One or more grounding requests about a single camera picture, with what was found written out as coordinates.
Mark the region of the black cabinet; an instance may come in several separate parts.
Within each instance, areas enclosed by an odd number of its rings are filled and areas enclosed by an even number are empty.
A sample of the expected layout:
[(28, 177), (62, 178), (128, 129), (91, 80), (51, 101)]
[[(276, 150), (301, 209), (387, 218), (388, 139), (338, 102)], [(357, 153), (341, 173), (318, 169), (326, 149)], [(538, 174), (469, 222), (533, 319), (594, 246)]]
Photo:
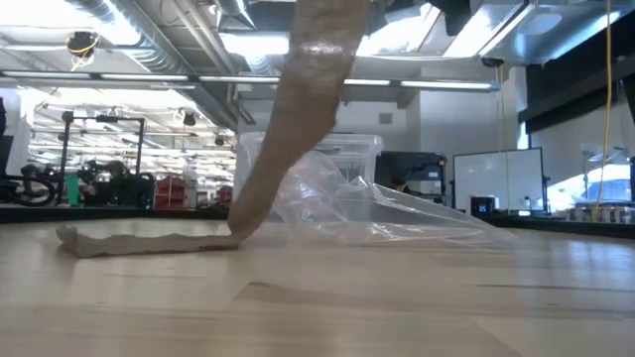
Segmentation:
[(391, 176), (399, 176), (406, 180), (411, 195), (445, 204), (445, 164), (441, 153), (385, 151), (376, 160), (374, 180), (391, 188)]

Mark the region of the white whiteboard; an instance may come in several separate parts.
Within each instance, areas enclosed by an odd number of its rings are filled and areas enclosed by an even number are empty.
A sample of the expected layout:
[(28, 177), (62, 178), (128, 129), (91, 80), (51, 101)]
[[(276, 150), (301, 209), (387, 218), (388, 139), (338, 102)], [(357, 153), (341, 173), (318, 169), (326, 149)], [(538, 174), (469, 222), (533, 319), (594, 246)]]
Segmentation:
[(498, 209), (546, 212), (541, 148), (455, 155), (452, 207), (467, 210), (471, 196), (494, 196)]

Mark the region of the clear plastic bag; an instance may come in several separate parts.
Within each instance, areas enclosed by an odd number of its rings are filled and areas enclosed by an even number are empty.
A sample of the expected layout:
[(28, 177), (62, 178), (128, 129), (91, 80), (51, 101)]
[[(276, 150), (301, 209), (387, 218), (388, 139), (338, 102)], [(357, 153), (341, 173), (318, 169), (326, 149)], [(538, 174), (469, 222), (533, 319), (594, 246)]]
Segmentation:
[(319, 245), (407, 242), (505, 245), (515, 236), (478, 218), (400, 191), (348, 180), (323, 154), (304, 155), (285, 175), (272, 212), (289, 235)]

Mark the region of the green bin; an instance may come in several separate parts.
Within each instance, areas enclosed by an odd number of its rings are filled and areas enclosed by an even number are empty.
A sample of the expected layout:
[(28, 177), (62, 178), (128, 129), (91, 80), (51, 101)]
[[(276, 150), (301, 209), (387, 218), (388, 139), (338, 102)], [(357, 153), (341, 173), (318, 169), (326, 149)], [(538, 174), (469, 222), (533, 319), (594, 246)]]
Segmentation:
[(65, 191), (68, 205), (71, 207), (79, 206), (80, 191), (79, 179), (77, 174), (70, 174), (65, 177)]

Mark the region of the black metal frame rig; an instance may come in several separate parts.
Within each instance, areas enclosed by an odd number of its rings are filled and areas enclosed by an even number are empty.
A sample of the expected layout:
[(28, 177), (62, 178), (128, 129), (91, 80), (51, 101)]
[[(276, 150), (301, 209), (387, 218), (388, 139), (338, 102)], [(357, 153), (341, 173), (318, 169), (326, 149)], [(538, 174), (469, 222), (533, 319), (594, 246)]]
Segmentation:
[(137, 158), (136, 158), (136, 173), (135, 174), (140, 174), (140, 168), (141, 168), (141, 152), (142, 152), (142, 147), (143, 147), (143, 141), (144, 141), (144, 130), (146, 127), (146, 120), (144, 118), (124, 118), (124, 117), (117, 117), (117, 116), (108, 116), (108, 115), (97, 115), (95, 117), (86, 117), (86, 116), (80, 116), (77, 117), (73, 111), (65, 111), (62, 114), (62, 119), (64, 121), (64, 132), (63, 132), (63, 150), (62, 150), (62, 158), (61, 158), (61, 166), (60, 166), (60, 176), (62, 179), (62, 183), (60, 183), (58, 185), (58, 197), (57, 197), (57, 202), (61, 203), (62, 202), (62, 194), (63, 194), (63, 185), (65, 183), (65, 166), (66, 166), (66, 162), (67, 162), (67, 151), (68, 151), (68, 141), (69, 141), (69, 135), (70, 135), (70, 125), (75, 121), (75, 120), (95, 120), (97, 123), (106, 123), (106, 124), (111, 124), (111, 123), (117, 123), (118, 121), (136, 121), (139, 123), (139, 129), (136, 132), (136, 134), (138, 135), (138, 139), (137, 139)]

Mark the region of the black device with blue display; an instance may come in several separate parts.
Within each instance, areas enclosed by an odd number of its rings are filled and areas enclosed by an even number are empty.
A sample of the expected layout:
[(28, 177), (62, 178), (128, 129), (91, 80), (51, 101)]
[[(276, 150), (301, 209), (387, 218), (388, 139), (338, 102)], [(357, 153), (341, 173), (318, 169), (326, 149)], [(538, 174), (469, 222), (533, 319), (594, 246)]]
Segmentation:
[(470, 195), (467, 199), (466, 212), (472, 216), (488, 216), (497, 209), (498, 198), (494, 195)]

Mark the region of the red parts shelf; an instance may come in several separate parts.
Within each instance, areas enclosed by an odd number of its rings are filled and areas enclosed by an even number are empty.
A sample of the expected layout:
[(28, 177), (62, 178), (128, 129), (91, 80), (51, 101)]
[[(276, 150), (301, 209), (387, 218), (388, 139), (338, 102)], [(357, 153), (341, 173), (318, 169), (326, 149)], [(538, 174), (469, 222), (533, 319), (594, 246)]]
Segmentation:
[(154, 208), (159, 210), (185, 209), (187, 206), (187, 181), (169, 175), (155, 184)]

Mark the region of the black wheel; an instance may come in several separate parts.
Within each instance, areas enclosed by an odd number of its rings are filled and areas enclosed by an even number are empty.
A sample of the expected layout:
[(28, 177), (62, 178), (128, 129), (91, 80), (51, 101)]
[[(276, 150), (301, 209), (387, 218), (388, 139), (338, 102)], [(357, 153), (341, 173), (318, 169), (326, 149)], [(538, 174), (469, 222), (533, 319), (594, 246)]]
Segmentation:
[(54, 200), (59, 182), (60, 177), (51, 165), (27, 164), (17, 176), (0, 175), (0, 203), (46, 206)]

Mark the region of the long ceiling light bar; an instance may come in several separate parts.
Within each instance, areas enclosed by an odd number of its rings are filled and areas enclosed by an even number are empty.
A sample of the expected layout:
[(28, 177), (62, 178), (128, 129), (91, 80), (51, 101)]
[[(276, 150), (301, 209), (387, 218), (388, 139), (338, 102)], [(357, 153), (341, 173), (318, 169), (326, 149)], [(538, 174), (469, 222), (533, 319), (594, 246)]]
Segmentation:
[[(250, 75), (197, 75), (197, 74), (152, 74), (152, 73), (106, 73), (74, 71), (36, 71), (0, 69), (0, 77), (19, 79), (55, 79), (55, 80), (102, 80), (102, 81), (141, 81), (166, 83), (223, 83), (223, 84), (278, 84), (278, 76)], [(346, 86), (408, 88), (443, 91), (493, 92), (501, 89), (495, 81), (455, 81), (428, 79), (367, 79), (347, 78)]]

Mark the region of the distant black robot arms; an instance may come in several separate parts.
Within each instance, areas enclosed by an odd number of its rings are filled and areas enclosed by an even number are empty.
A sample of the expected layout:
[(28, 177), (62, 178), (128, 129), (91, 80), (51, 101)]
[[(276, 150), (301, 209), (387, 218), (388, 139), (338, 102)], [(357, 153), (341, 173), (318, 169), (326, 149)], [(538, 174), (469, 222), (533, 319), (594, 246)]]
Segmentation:
[(89, 161), (77, 176), (85, 206), (153, 207), (156, 180), (150, 173), (132, 174), (120, 161)]

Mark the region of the clear plastic storage box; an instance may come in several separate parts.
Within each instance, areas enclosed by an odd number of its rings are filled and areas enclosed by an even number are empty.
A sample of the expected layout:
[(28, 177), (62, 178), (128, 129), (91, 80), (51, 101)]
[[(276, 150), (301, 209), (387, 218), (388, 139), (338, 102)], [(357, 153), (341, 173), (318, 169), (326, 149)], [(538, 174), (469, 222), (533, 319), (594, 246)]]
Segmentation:
[[(328, 158), (340, 171), (347, 181), (362, 177), (367, 183), (374, 182), (376, 159), (381, 154), (378, 153), (344, 153), (340, 155), (329, 155), (315, 151)], [(236, 147), (236, 170), (233, 182), (233, 198), (236, 199), (244, 186), (250, 171), (257, 159), (260, 151), (250, 153), (244, 151), (239, 146), (239, 139)]]

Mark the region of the tan elastic bandage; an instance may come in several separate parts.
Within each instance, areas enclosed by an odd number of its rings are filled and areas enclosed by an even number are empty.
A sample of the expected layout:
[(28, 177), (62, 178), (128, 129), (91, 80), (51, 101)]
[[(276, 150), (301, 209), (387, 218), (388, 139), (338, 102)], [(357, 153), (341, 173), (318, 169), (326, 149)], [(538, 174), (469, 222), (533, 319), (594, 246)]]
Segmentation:
[(236, 249), (267, 218), (288, 170), (332, 130), (369, 0), (297, 0), (289, 49), (260, 154), (229, 208), (227, 235), (95, 239), (74, 227), (56, 233), (77, 258)]

